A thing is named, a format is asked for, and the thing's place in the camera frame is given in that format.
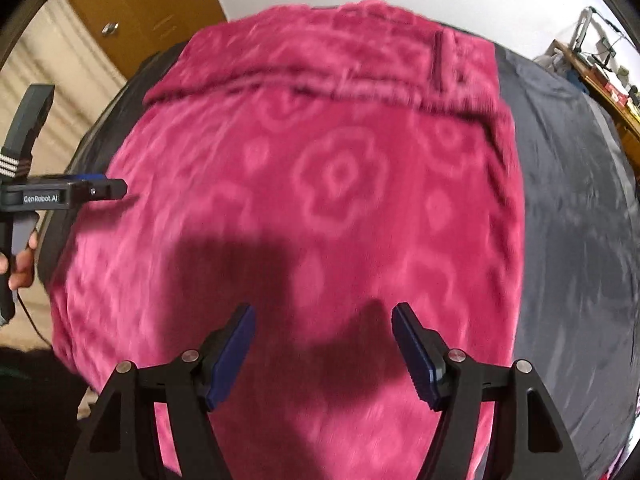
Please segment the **person left hand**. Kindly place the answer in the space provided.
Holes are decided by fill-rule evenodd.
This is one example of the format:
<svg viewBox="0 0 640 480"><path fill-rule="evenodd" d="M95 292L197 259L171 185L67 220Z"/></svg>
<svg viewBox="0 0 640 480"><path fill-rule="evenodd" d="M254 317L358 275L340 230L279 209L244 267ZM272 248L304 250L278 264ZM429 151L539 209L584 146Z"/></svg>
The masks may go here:
<svg viewBox="0 0 640 480"><path fill-rule="evenodd" d="M37 246L38 232L33 230L27 245L14 257L12 263L9 263L5 255L0 256L0 273L9 278L9 289L12 292L32 286L35 279L35 253Z"/></svg>

